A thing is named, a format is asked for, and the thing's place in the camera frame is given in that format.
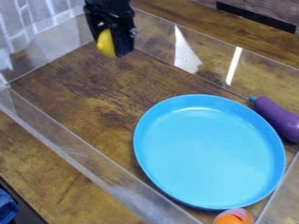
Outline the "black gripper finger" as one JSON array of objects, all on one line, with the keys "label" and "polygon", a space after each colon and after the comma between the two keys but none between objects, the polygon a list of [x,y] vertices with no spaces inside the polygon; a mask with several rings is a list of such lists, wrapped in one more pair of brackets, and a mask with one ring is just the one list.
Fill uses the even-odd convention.
[{"label": "black gripper finger", "polygon": [[86,19],[88,22],[88,28],[91,31],[91,35],[95,41],[99,40],[99,34],[103,32],[104,28],[102,27],[100,23],[103,22],[103,17],[100,15],[94,15],[87,13]]},{"label": "black gripper finger", "polygon": [[120,26],[111,30],[118,57],[126,56],[135,49],[136,28],[134,26]]}]

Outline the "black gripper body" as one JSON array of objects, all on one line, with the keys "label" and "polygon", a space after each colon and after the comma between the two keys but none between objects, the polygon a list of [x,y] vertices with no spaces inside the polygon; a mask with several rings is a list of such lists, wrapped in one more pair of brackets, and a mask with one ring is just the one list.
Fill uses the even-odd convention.
[{"label": "black gripper body", "polygon": [[103,17],[106,27],[135,26],[135,12],[131,0],[84,0],[84,14]]}]

